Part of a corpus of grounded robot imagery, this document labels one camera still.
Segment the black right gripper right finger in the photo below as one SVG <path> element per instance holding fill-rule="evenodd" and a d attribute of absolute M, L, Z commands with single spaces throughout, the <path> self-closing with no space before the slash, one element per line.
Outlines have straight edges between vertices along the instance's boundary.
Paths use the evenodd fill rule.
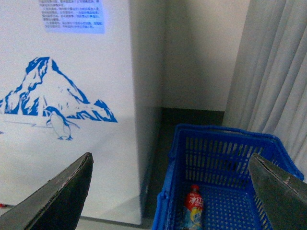
<path fill-rule="evenodd" d="M 274 230 L 307 228 L 307 184 L 253 154 L 248 169 L 256 195 Z"/>

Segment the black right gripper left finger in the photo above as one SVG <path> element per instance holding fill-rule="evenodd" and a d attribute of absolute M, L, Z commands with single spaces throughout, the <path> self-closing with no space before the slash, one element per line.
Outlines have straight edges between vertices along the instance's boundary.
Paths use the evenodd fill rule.
<path fill-rule="evenodd" d="M 2 230 L 74 230 L 88 195 L 93 156 L 87 152 L 0 217 Z"/>

